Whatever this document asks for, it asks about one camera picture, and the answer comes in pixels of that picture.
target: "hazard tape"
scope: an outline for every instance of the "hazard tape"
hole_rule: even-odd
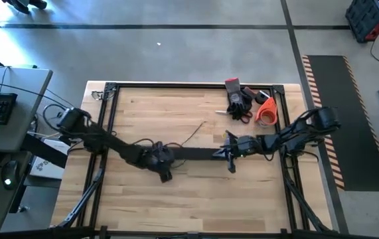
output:
[[[356,90],[356,94],[357,94],[357,97],[359,99],[359,102],[360,102],[360,105],[362,106],[362,109],[363,109],[363,113],[366,117],[366,120],[368,121],[368,125],[369,125],[369,128],[370,128],[370,132],[372,133],[372,136],[374,138],[374,141],[375,141],[375,144],[376,144],[376,147],[378,148],[378,151],[379,151],[379,140],[378,140],[378,137],[376,136],[376,133],[375,133],[375,130],[374,128],[372,127],[372,123],[370,122],[370,118],[368,116],[368,112],[366,111],[366,107],[364,105],[364,101],[362,99],[362,96],[360,95],[360,92],[359,92],[359,89],[358,89],[358,85],[357,85],[357,82],[356,80],[354,79],[354,74],[353,74],[353,70],[350,66],[350,64],[348,63],[348,60],[347,60],[347,57],[343,57],[344,58],[344,61],[346,63],[346,67],[347,67],[347,70],[348,70],[348,74],[350,75],[350,78],[352,80],[352,83],[353,83],[353,86],[354,86],[354,89]]]
[[[320,108],[322,107],[321,96],[317,89],[315,75],[313,74],[309,57],[303,56],[302,61],[303,61],[304,70],[307,77],[307,82],[309,83],[310,93],[313,98],[313,105],[317,108]],[[338,189],[344,190],[344,179],[342,177],[337,154],[335,153],[332,137],[330,135],[326,135],[324,143],[327,150],[327,156],[328,156],[329,162],[331,163],[331,171],[333,173],[335,185],[337,186]]]

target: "desk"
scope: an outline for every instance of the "desk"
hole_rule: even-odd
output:
[[[100,102],[91,97],[91,91],[102,91],[105,83],[88,82],[86,86],[82,109],[91,113],[93,120]],[[285,84],[284,88],[293,121],[305,111],[303,96],[299,85]],[[148,137],[181,143],[206,121],[185,146],[213,148],[223,144],[226,129],[236,135],[274,132],[273,128],[264,129],[253,122],[244,125],[214,113],[227,105],[224,90],[121,88],[113,130],[127,142]],[[254,104],[252,111],[258,107]],[[89,157],[84,151],[68,157],[52,225],[60,223],[80,199]],[[128,165],[110,150],[96,228],[106,225],[112,231],[279,233],[281,228],[289,228],[289,221],[277,157],[272,162],[261,155],[237,159],[234,174],[227,171],[225,161],[187,161],[172,170],[172,181],[161,183],[157,174]],[[299,167],[307,202],[332,228],[317,160],[304,155],[299,158]],[[92,201],[88,203],[85,225],[91,205]],[[299,213],[296,217],[301,227]]]
[[[5,68],[0,68],[0,83],[4,71]],[[24,88],[43,95],[51,76],[51,70],[9,68],[5,73],[4,84]],[[18,95],[8,124],[0,125],[0,152],[11,153],[10,156],[21,164],[21,178],[24,176],[24,170],[29,163],[31,155],[27,152],[19,151],[21,150],[23,140],[27,135],[27,130],[33,120],[33,116],[36,114],[37,108],[42,100],[42,96],[12,89],[7,86],[2,87],[2,92],[11,92]],[[9,160],[9,156],[7,156],[7,159],[4,160],[3,163],[6,163],[7,160]],[[5,215],[9,211],[16,192],[17,189],[7,191],[3,187],[0,176],[0,227],[5,219]]]
[[[0,67],[0,83],[5,68]],[[9,68],[5,73],[4,84],[24,88],[37,94],[43,95],[48,87],[51,70]],[[29,125],[36,114],[42,96],[2,87],[4,93],[16,93],[17,100],[7,125],[0,125],[0,152],[16,152],[21,148]]]

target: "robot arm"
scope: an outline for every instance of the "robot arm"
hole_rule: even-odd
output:
[[[227,131],[228,137],[221,152],[227,153],[227,158],[231,161],[256,153],[273,154],[282,147],[288,154],[298,156],[302,154],[307,143],[322,142],[324,136],[334,132],[340,126],[333,108],[317,108],[304,112],[291,125],[274,135],[236,137]]]
[[[153,144],[151,148],[128,144],[90,118],[90,114],[81,109],[67,109],[57,125],[58,131],[67,139],[80,138],[89,152],[101,153],[106,146],[117,151],[130,165],[158,173],[163,183],[172,179],[170,166],[174,157],[167,146],[161,142]]]

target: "gray desk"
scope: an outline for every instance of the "gray desk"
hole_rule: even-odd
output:
[[[4,71],[5,68],[0,68],[0,83]],[[4,84],[24,88],[43,95],[51,77],[51,70],[8,68]],[[0,152],[17,152],[21,148],[42,96],[6,86],[2,87],[2,92],[16,93],[18,97],[8,124],[0,125]]]
[[[5,68],[0,68],[0,83],[4,71]],[[43,95],[51,76],[51,70],[8,68],[6,70],[4,84],[24,88]],[[0,125],[0,152],[11,153],[13,160],[17,160],[21,164],[20,178],[22,178],[25,176],[25,168],[29,164],[31,154],[19,151],[23,148],[23,142],[29,137],[27,130],[33,120],[33,116],[36,114],[42,96],[7,86],[2,87],[2,92],[12,92],[18,96],[8,124]],[[17,192],[17,189],[12,191],[4,189],[0,176],[0,227]]]

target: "white paper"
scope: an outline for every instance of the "white paper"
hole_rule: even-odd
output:
[[[67,144],[57,140],[45,139],[44,143],[65,155],[67,154],[67,150],[70,148]],[[63,173],[63,168],[53,165],[49,161],[40,157],[36,157],[35,163],[30,171],[30,175],[32,176],[46,177],[50,179],[62,179]]]

